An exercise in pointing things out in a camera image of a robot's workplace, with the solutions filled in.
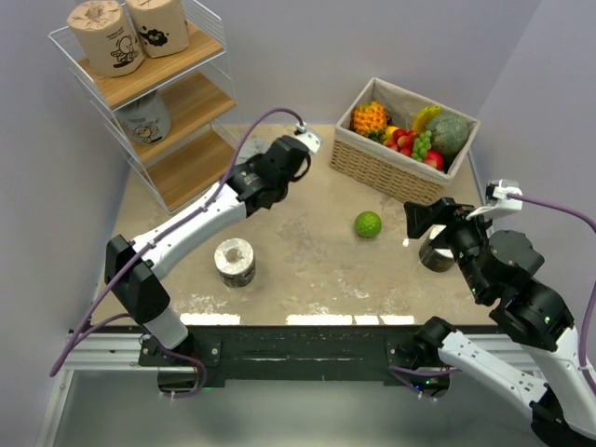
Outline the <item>dark grey towel roll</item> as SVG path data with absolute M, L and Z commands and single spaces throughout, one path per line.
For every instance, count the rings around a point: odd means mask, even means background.
M 253 156 L 265 153 L 270 145 L 271 142 L 263 138 L 254 137 L 247 139 L 238 153 L 237 165 L 246 163 Z

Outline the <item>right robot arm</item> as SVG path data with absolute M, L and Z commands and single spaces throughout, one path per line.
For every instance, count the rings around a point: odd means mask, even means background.
M 544 258 L 525 234 L 487 233 L 499 211 L 517 210 L 518 199 L 474 209 L 443 197 L 432 205 L 407 202 L 407 235 L 420 238 L 442 226 L 432 246 L 449 250 L 474 301 L 538 366 L 541 378 L 522 372 L 480 348 L 442 318 L 428 320 L 399 352 L 414 367 L 442 362 L 476 379 L 527 418 L 548 446 L 595 443 L 595 374 L 563 298 L 535 279 Z

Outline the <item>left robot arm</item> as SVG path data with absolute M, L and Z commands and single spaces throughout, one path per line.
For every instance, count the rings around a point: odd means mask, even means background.
M 161 344 L 172 365 L 193 354 L 188 330 L 174 312 L 161 281 L 201 244 L 260 209 L 283 200 L 291 183 L 308 172 L 321 138 L 312 131 L 284 135 L 262 154 L 232 168 L 197 202 L 159 227 L 126 240 L 113 237 L 106 247 L 105 282 L 130 317 Z

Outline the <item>brown paper towel roll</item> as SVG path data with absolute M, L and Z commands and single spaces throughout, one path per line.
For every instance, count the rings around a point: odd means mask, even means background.
M 136 32 L 117 1 L 83 2 L 69 14 L 67 25 L 100 75 L 129 75 L 144 62 Z

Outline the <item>white and grey towel roll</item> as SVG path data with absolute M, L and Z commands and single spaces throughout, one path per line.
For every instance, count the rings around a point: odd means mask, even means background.
M 214 262 L 223 284 L 241 288 L 251 283 L 256 272 L 252 245 L 242 238 L 229 238 L 214 252 Z

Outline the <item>grey paper towel roll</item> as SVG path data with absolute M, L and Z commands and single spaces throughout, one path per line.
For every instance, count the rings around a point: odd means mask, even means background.
M 171 117 L 162 95 L 156 90 L 115 112 L 124 131 L 139 144 L 163 141 L 171 130 Z

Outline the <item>green bumpy citrus fruit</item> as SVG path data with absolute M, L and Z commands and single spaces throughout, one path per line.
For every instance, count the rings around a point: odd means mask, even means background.
M 382 230 L 382 220 L 377 213 L 364 211 L 357 216 L 354 227 L 359 237 L 375 238 Z

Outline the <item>brown roll with black print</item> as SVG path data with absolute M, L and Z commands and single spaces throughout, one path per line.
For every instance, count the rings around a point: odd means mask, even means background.
M 187 49 L 190 37 L 180 0 L 128 0 L 126 5 L 149 57 L 166 57 Z

